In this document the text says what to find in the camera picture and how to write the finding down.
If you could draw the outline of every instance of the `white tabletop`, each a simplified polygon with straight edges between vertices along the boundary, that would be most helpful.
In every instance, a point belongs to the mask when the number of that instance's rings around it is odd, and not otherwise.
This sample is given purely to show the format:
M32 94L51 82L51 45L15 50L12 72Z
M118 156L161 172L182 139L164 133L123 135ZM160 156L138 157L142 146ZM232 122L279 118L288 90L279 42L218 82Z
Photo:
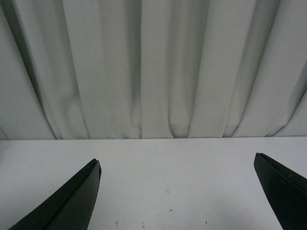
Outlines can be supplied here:
M92 158L89 230L281 230L253 167L263 152L307 177L307 138L0 141L0 230Z

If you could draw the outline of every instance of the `black plastic piece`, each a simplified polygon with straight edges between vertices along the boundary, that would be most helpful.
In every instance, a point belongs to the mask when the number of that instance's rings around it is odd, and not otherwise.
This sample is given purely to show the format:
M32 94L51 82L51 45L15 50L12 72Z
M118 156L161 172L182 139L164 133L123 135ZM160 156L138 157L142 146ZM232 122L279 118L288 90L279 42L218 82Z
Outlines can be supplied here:
M307 179L263 153L254 166L263 191L284 230L307 230Z
M86 230L100 176L99 161L93 159L10 230Z

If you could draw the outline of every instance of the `white surface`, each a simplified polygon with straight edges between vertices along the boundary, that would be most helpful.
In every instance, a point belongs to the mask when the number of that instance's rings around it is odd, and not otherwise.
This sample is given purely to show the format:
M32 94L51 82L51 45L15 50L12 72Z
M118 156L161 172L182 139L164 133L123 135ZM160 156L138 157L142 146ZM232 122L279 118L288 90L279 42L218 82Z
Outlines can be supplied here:
M0 141L0 230L92 158L102 177L89 230L281 230L255 153L307 177L306 149L307 138Z
M57 139L307 136L306 0L13 3ZM0 138L53 139L0 36Z

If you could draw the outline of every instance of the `curtain fold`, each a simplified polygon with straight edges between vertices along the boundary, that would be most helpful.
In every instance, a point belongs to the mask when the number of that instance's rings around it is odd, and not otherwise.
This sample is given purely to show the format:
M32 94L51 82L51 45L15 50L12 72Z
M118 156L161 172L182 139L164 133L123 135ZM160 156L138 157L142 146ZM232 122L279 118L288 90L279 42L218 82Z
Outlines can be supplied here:
M304 0L9 1L0 139L307 135Z
M54 139L0 9L0 139Z
M234 137L272 136L297 107L307 73L307 1L281 1L243 118Z

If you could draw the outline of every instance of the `white curtain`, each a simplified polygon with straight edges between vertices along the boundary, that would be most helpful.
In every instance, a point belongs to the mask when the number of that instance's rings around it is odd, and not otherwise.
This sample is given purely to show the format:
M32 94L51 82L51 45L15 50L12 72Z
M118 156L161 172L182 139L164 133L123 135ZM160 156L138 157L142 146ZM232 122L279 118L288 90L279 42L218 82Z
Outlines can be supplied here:
M306 0L9 2L0 139L307 136Z

